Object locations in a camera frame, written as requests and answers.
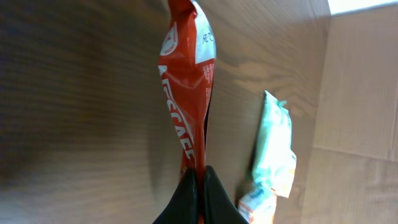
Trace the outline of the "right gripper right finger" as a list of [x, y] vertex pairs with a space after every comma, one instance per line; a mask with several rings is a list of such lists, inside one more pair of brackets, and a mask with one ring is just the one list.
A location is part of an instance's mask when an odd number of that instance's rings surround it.
[[212, 166], [206, 166], [204, 178], [204, 224], [248, 224], [229, 199]]

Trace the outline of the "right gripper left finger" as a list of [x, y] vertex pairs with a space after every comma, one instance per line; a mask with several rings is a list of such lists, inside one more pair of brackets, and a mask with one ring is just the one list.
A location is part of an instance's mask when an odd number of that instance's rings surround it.
[[197, 224], [199, 217], [196, 173], [187, 169], [170, 202], [153, 224]]

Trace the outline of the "mint green wipes packet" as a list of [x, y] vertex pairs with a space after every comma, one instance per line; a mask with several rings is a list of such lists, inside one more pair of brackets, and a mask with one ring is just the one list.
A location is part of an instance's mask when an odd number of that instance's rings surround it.
[[256, 185], [270, 188], [288, 198], [292, 189], [297, 157], [292, 150], [292, 120], [280, 101], [264, 92], [261, 122], [257, 132], [252, 177]]

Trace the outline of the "red snack bar wrapper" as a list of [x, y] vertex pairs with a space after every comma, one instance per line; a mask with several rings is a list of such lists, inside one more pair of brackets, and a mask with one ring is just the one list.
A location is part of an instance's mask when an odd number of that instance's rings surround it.
[[213, 88], [216, 40], [193, 0], [169, 0], [171, 20], [160, 50], [159, 73], [183, 148], [181, 171], [205, 173], [207, 117]]

